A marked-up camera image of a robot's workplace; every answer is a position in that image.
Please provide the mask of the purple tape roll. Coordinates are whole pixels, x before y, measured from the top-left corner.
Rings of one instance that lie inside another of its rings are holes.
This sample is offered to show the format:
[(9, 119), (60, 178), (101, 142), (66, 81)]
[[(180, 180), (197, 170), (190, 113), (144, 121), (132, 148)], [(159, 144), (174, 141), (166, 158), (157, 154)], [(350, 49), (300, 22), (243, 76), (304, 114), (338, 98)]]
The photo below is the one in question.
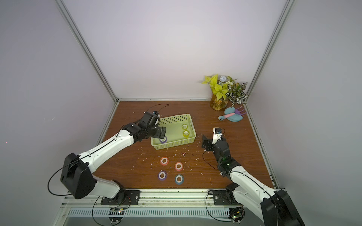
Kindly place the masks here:
[(160, 181), (165, 181), (167, 178), (167, 173), (165, 171), (160, 171), (159, 174), (158, 174), (158, 179)]
[(161, 144), (164, 144), (167, 142), (167, 137), (165, 136), (164, 138), (160, 138), (159, 141)]

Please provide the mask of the yellow tape roll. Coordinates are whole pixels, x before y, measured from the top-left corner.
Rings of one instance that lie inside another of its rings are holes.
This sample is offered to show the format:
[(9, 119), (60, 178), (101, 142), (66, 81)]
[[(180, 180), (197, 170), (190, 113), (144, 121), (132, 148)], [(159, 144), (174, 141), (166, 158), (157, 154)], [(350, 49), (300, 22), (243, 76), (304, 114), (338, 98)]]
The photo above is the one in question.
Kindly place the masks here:
[(190, 132), (189, 132), (188, 130), (184, 130), (184, 131), (183, 131), (183, 136), (184, 136), (185, 138), (188, 138), (188, 137), (190, 136)]

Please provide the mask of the green perforated storage basket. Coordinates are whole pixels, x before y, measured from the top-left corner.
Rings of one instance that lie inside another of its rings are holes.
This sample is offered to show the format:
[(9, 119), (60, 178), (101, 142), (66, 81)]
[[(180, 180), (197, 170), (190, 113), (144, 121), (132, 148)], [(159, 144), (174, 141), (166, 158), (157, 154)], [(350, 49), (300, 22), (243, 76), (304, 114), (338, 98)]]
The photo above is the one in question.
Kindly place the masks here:
[[(190, 132), (190, 136), (188, 138), (183, 136), (183, 124), (188, 125), (187, 130)], [(161, 144), (158, 138), (151, 138), (151, 145), (156, 150), (193, 143), (197, 136), (190, 114), (174, 115), (161, 118), (159, 126), (166, 127), (167, 142)]]

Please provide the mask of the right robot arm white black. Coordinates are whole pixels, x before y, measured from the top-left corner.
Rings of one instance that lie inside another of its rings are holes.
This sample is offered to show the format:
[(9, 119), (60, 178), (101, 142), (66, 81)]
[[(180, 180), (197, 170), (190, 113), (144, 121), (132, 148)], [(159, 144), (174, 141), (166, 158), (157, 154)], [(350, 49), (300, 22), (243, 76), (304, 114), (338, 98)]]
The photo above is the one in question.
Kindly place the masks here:
[(265, 226), (304, 226), (289, 194), (263, 184), (238, 163), (230, 154), (230, 147), (221, 135), (212, 139), (203, 136), (202, 148), (212, 152), (222, 177), (232, 182), (227, 188), (229, 202), (244, 205)]

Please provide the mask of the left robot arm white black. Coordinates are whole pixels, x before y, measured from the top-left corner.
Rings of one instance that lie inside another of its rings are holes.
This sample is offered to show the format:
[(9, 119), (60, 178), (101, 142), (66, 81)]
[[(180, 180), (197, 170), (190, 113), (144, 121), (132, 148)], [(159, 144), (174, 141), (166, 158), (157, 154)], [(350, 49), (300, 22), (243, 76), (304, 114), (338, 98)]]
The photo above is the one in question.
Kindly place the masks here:
[(115, 154), (136, 142), (150, 137), (164, 138), (166, 128), (160, 127), (159, 123), (159, 112), (144, 112), (141, 119), (122, 126), (119, 132), (95, 148), (79, 155), (69, 154), (64, 160), (61, 183), (75, 199), (96, 195), (121, 204), (125, 200), (125, 188), (115, 180), (94, 176), (94, 172)]

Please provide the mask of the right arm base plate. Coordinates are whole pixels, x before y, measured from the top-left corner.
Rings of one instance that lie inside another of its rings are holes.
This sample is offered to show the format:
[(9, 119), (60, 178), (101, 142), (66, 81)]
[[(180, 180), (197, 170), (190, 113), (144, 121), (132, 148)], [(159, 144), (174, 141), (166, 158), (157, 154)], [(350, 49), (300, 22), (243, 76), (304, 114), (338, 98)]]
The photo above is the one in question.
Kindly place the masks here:
[(214, 205), (216, 206), (231, 206), (231, 205), (241, 205), (237, 202), (231, 191), (228, 190), (212, 190), (212, 196)]

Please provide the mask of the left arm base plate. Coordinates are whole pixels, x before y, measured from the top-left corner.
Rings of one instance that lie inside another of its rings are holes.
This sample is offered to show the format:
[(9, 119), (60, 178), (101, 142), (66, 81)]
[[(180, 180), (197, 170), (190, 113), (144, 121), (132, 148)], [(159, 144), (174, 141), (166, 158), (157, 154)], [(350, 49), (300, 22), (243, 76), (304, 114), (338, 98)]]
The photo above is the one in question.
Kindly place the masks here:
[(101, 205), (138, 205), (140, 193), (140, 190), (120, 190), (112, 199), (102, 198)]

